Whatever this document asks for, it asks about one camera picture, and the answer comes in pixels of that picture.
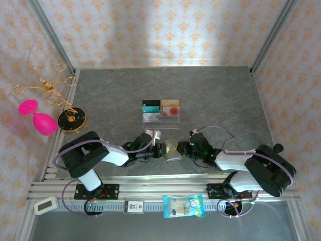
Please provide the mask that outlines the clear acrylic card stand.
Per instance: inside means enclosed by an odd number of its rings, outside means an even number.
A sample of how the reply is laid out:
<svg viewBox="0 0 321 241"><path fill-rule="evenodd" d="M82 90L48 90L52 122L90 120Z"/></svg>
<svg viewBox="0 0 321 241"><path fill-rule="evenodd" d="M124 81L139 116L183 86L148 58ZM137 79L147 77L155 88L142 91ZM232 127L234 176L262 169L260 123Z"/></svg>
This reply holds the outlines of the clear acrylic card stand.
<svg viewBox="0 0 321 241"><path fill-rule="evenodd" d="M142 120L143 125L151 125L154 128L160 129L178 129L180 125L180 115L179 116L163 116L163 107L161 107L161 100L160 100L160 111L161 114L161 121L159 123L144 123Z"/></svg>

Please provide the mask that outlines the white digital timer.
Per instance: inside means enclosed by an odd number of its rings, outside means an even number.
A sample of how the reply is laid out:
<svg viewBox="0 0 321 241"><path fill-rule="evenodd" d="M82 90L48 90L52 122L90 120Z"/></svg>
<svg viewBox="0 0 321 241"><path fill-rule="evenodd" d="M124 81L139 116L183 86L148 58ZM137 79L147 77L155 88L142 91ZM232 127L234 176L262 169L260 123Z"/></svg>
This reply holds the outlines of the white digital timer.
<svg viewBox="0 0 321 241"><path fill-rule="evenodd" d="M54 196L47 197L34 204L35 215L42 215L58 207L58 199Z"/></svg>

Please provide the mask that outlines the pale white credit card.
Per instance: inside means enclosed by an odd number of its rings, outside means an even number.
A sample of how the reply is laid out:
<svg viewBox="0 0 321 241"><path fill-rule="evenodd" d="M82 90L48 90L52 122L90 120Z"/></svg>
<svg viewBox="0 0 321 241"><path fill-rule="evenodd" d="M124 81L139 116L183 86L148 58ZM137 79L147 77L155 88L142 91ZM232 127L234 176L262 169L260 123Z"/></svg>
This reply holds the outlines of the pale white credit card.
<svg viewBox="0 0 321 241"><path fill-rule="evenodd" d="M158 113L148 113L144 112L143 113L143 122L144 123L159 123L161 121L161 114Z"/></svg>

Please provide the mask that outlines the aluminium frame post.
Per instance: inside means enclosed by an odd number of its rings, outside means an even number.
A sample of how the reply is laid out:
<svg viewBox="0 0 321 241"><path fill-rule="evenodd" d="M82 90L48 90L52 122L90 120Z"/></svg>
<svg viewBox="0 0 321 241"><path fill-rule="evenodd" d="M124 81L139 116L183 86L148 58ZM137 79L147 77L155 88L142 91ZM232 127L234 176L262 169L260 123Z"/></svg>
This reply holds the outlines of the aluminium frame post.
<svg viewBox="0 0 321 241"><path fill-rule="evenodd" d="M27 3L31 7L32 11L34 12L35 16L39 20L43 30L47 34L49 40L53 44L55 50L57 51L59 57L67 65L67 70L70 74L75 74L75 68L73 67L69 57L67 56L66 51L63 48L58 36L56 35L53 26L51 25L48 17L46 16L41 4L38 0L27 0Z"/></svg>
<svg viewBox="0 0 321 241"><path fill-rule="evenodd" d="M250 67L250 73L252 76L259 70L260 65L264 61L265 57L267 56L268 52L270 51L274 41L278 37L279 33L281 32L284 24L286 23L287 19L289 18L290 14L292 13L296 3L298 0L286 0L284 7L282 8L280 14L278 15L273 27L271 28L262 48L260 49L254 63Z"/></svg>

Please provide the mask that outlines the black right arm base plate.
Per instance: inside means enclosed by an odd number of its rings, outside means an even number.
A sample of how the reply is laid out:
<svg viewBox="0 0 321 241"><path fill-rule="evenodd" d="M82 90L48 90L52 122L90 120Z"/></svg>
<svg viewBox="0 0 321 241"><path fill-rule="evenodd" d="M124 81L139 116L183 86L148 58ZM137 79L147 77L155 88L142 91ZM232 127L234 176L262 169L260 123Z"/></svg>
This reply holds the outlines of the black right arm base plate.
<svg viewBox="0 0 321 241"><path fill-rule="evenodd" d="M234 198L235 192L227 183L210 183L207 184L206 191L209 199L227 199Z"/></svg>

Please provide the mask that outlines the pink goblet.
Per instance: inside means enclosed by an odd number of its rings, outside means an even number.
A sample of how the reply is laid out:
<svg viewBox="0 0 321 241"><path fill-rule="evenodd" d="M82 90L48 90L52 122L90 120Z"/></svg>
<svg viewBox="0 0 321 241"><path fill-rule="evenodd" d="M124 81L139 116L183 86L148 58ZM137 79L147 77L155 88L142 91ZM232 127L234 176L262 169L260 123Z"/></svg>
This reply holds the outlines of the pink goblet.
<svg viewBox="0 0 321 241"><path fill-rule="evenodd" d="M21 115L32 115L35 129L44 136L54 134L58 129L58 123L46 113L36 112L38 102L35 99L28 99L22 102L18 107L18 113Z"/></svg>

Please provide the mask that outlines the aluminium table side rail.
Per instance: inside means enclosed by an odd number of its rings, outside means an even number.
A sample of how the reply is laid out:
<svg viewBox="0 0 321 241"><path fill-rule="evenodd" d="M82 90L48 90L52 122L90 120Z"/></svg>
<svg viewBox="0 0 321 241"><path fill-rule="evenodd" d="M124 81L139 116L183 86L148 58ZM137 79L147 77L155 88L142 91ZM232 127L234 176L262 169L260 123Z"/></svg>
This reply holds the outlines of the aluminium table side rail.
<svg viewBox="0 0 321 241"><path fill-rule="evenodd" d="M81 71L80 69L75 70L76 77L79 77L80 71ZM75 92L76 92L76 86L67 88L65 98L68 102L73 103ZM44 162L44 166L41 171L41 175L39 178L40 182L43 182L46 180L47 174L49 175L49 179L55 178L57 168L55 168L55 166L53 165L53 159L58 154L59 148L62 146L64 136L65 136L65 132L62 131L61 129L58 129L58 131L54 134L54 137L51 141L50 149L48 150L47 158Z"/></svg>
<svg viewBox="0 0 321 241"><path fill-rule="evenodd" d="M260 93L260 90L259 90L259 85L255 80L254 73L251 71L251 69L249 69L249 70L250 70L251 78L253 80L253 83L255 85L256 91L257 91L258 96L259 96L259 100L260 100L260 103L261 103L261 106L262 106L262 110L263 110L263 113L264 113L265 121L266 121L266 124L267 124L267 127L268 127L269 136L271 138L271 141L269 141L267 145L270 148L273 148L275 143L274 143L273 135L271 133L271 128L269 126L269 120L268 120L267 113L266 113L265 108L264 108L264 103L263 103L263 100L262 100L262 97L261 97L261 93Z"/></svg>

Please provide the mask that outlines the card with red circle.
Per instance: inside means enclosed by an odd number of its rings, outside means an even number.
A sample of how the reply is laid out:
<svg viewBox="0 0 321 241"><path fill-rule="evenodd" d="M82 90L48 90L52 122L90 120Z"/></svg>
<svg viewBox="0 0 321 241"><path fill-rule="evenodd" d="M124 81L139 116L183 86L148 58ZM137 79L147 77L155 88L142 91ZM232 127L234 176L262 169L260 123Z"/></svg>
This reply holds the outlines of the card with red circle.
<svg viewBox="0 0 321 241"><path fill-rule="evenodd" d="M163 116L179 116L180 108L177 106L164 106Z"/></svg>

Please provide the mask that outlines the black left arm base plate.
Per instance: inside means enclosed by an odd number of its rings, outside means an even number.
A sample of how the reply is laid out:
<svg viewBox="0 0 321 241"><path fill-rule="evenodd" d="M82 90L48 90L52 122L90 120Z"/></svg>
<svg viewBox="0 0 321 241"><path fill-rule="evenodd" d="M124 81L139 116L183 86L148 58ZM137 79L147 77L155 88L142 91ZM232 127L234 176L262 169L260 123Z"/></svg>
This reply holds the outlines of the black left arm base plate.
<svg viewBox="0 0 321 241"><path fill-rule="evenodd" d="M83 184L77 184L74 194L75 200L117 200L119 184L101 184L93 191L88 191Z"/></svg>

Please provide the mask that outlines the white label card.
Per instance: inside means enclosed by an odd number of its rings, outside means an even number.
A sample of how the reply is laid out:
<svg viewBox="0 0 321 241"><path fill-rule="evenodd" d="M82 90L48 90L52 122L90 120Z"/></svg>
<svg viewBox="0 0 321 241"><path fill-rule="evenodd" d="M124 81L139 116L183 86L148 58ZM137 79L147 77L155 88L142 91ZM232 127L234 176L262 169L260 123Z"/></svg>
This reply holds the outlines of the white label card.
<svg viewBox="0 0 321 241"><path fill-rule="evenodd" d="M124 202L124 213L143 214L144 202L143 201L129 201Z"/></svg>

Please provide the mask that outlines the blue snack packet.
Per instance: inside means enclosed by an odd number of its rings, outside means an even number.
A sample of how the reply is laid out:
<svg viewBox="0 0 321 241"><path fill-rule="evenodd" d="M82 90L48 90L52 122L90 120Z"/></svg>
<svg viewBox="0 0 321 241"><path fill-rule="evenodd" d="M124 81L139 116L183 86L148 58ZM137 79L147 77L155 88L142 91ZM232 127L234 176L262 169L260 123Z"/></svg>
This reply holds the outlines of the blue snack packet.
<svg viewBox="0 0 321 241"><path fill-rule="evenodd" d="M202 195L173 196L163 197L163 217L205 217L204 202Z"/></svg>

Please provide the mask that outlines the beige card holder wallet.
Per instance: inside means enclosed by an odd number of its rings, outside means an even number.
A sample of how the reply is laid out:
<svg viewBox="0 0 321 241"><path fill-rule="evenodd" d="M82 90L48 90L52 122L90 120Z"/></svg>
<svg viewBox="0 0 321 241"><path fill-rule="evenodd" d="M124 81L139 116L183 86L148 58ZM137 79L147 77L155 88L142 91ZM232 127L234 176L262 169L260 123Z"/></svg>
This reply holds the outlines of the beige card holder wallet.
<svg viewBox="0 0 321 241"><path fill-rule="evenodd" d="M182 155L177 151L178 143L177 139L167 139L164 141L166 147L165 157L168 162L182 159Z"/></svg>

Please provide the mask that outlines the grey metal sheet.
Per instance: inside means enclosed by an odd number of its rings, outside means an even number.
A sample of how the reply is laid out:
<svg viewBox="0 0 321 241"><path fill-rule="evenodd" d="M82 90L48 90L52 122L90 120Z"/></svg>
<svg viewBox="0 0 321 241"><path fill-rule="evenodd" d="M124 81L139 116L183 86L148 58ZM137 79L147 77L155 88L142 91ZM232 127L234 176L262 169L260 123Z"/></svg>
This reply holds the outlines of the grey metal sheet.
<svg viewBox="0 0 321 241"><path fill-rule="evenodd" d="M162 212L108 212L83 218L68 211L36 216L28 241L298 241L286 202L263 204L240 218L165 219Z"/></svg>

